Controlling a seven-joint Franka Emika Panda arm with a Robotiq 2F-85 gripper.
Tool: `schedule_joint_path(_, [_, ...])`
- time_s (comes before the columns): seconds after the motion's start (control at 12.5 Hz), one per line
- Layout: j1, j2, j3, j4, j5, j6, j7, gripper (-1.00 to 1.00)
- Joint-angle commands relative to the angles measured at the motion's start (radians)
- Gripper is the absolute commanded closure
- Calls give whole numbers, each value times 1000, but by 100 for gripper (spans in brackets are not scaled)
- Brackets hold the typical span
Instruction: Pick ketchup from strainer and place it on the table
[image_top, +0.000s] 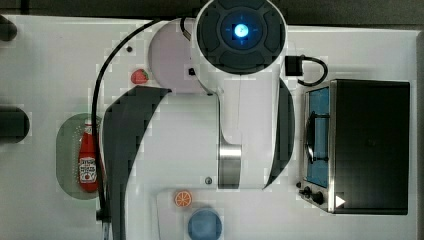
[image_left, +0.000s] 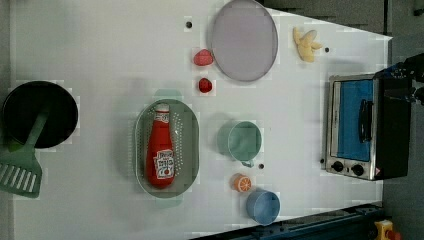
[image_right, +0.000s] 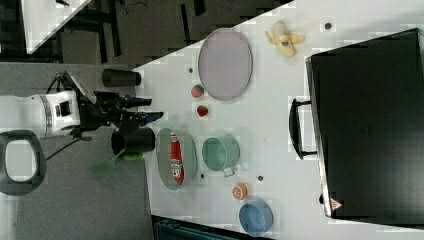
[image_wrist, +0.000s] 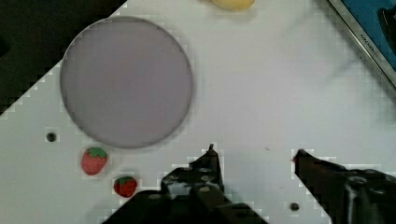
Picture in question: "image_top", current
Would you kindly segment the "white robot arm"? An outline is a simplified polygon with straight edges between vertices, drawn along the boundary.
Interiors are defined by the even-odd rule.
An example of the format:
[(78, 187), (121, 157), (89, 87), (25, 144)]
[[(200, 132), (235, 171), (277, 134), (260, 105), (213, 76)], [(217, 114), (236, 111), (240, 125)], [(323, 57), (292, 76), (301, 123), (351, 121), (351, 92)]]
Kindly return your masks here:
[(286, 31), (270, 0), (209, 0), (189, 46), (202, 92), (136, 86), (107, 108), (113, 240), (160, 240), (162, 192), (264, 189), (280, 174), (293, 142)]

